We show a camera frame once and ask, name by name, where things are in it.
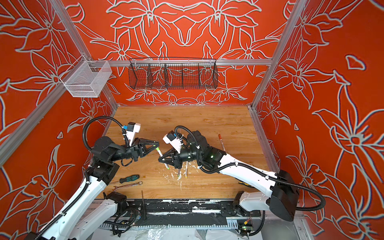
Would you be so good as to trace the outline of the white pen green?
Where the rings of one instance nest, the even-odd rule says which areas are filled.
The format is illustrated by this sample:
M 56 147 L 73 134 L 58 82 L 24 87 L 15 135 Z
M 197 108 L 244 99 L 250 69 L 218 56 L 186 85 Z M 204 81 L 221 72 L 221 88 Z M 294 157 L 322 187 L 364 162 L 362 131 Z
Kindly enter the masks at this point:
M 162 154 L 160 148 L 156 148 L 156 150 L 157 150 L 157 152 L 158 152 L 159 155 L 160 155 L 160 160 L 159 160 L 159 162 L 163 161 L 164 158 L 163 158 L 163 154 Z M 169 165 L 168 165 L 167 163 L 163 163 L 163 164 L 165 165 L 165 167 L 166 167 L 168 170 L 170 169 L 170 167 L 169 167 Z

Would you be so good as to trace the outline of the white pen purple end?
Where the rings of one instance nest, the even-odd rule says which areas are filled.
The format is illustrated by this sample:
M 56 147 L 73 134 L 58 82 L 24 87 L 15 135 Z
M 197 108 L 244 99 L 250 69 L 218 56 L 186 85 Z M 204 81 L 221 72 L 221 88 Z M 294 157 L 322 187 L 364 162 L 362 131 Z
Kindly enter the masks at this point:
M 223 151 L 226 151 L 223 139 L 219 139 L 219 140 L 220 140 Z

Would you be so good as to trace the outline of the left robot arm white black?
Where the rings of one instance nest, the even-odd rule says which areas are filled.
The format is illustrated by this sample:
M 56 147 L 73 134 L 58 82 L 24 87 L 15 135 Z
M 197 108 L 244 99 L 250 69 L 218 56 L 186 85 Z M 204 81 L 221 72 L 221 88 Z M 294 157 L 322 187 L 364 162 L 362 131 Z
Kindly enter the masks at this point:
M 87 133 L 89 126 L 98 120 L 115 122 L 122 130 L 124 145 L 118 145 L 109 137 L 103 136 L 96 140 L 93 147 L 88 144 Z M 124 215 L 129 209 L 127 197 L 112 192 L 90 214 L 85 216 L 96 197 L 104 191 L 115 177 L 119 165 L 116 161 L 130 159 L 134 162 L 146 157 L 157 147 L 159 142 L 136 138 L 141 125 L 128 123 L 122 125 L 118 120 L 109 116 L 99 116 L 88 121 L 82 132 L 86 149 L 92 154 L 91 165 L 84 171 L 84 179 L 77 191 L 62 209 L 39 231 L 29 232 L 27 240 L 86 240 L 96 229 L 114 215 Z

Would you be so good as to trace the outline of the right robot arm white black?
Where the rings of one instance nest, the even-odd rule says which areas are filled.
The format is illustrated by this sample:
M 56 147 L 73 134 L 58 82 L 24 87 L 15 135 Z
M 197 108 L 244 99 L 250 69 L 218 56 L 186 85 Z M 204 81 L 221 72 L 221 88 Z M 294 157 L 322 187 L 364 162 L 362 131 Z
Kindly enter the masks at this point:
M 286 171 L 271 172 L 237 160 L 227 152 L 208 144 L 199 131 L 177 126 L 164 135 L 163 140 L 172 148 L 159 157 L 159 162 L 181 169 L 183 163 L 197 162 L 206 174 L 223 174 L 233 177 L 255 189 L 256 193 L 239 192 L 235 207 L 246 212 L 270 211 L 276 217 L 292 222 L 296 211 L 313 212 L 326 205 L 323 195 L 314 189 L 296 184 Z M 320 202 L 313 207 L 298 207 L 300 191 L 317 196 Z

